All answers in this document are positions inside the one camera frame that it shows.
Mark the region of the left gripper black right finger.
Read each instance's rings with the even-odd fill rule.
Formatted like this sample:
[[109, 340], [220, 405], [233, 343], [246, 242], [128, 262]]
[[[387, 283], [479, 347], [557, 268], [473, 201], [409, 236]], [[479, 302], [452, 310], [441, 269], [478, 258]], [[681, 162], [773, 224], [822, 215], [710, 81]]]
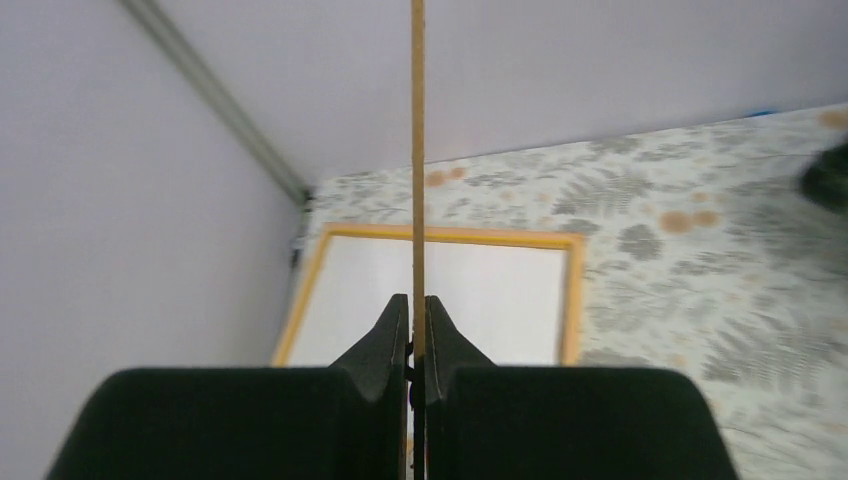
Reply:
[[652, 367], [499, 366], [426, 301], [431, 479], [733, 479], [694, 382]]

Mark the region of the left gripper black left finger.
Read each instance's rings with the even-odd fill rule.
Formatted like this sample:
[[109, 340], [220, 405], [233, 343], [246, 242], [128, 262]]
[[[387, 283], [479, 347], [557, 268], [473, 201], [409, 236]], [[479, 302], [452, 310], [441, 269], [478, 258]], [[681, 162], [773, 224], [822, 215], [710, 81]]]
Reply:
[[401, 479], [408, 300], [325, 367], [136, 368], [82, 407], [51, 479]]

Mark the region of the orange picture frame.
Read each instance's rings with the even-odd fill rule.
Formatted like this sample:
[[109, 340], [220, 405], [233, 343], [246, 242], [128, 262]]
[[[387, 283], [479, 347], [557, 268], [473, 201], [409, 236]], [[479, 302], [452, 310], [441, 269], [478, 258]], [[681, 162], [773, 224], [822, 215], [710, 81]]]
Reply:
[[[275, 366], [323, 366], [371, 329], [391, 296], [412, 291], [412, 230], [328, 224], [305, 261]], [[501, 365], [572, 365], [583, 314], [577, 234], [431, 227], [426, 291]]]

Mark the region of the brown cardboard backing board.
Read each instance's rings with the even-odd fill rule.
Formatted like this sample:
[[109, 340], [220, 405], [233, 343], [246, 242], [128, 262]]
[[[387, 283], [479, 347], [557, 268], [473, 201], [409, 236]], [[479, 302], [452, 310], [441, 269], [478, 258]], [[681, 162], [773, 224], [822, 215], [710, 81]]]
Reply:
[[414, 460], [416, 480], [426, 478], [426, 299], [425, 299], [425, 2], [412, 0], [411, 13], [411, 165]]

